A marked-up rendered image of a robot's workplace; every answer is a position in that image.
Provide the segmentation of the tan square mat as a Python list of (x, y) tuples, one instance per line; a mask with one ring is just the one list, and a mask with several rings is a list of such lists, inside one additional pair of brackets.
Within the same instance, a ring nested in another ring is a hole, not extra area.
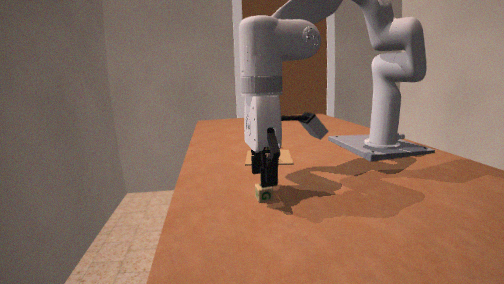
[[(291, 158), (291, 155), (289, 153), (289, 150), (280, 150), (280, 157), (279, 157), (279, 160), (278, 160), (278, 163), (279, 165), (291, 165), (291, 164), (294, 164), (293, 163), (293, 160)], [(251, 165), (251, 156), (253, 156), (251, 154), (251, 150), (247, 152), (247, 157), (246, 157), (246, 162), (245, 162), (245, 166), (246, 165)]]

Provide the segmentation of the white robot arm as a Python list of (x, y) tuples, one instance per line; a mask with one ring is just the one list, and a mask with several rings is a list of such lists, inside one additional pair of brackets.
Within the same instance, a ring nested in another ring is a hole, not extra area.
[[(289, 0), (272, 16), (243, 19), (239, 25), (241, 92), (282, 92), (282, 61), (303, 60), (316, 54), (321, 35), (313, 24), (332, 15), (342, 1)], [(372, 61), (371, 125), (369, 139), (364, 141), (375, 148), (398, 149), (401, 146), (398, 140), (405, 135), (398, 133), (401, 93), (395, 82), (424, 79), (427, 65), (423, 28), (417, 18), (396, 19), (390, 0), (352, 1), (364, 13), (375, 50), (406, 51), (380, 54)], [(281, 119), (299, 121), (311, 136), (320, 140), (328, 133), (313, 113)]]

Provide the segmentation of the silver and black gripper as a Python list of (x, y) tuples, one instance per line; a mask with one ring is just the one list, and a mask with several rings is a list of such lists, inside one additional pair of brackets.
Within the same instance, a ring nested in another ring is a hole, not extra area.
[[(283, 92), (241, 93), (241, 95), (245, 96), (244, 139), (253, 155), (252, 173), (260, 174), (262, 188), (277, 186), (277, 162), (282, 145), (279, 95), (283, 95)], [(265, 150), (266, 147), (270, 149)], [(267, 156), (267, 153), (270, 153), (270, 156)]]

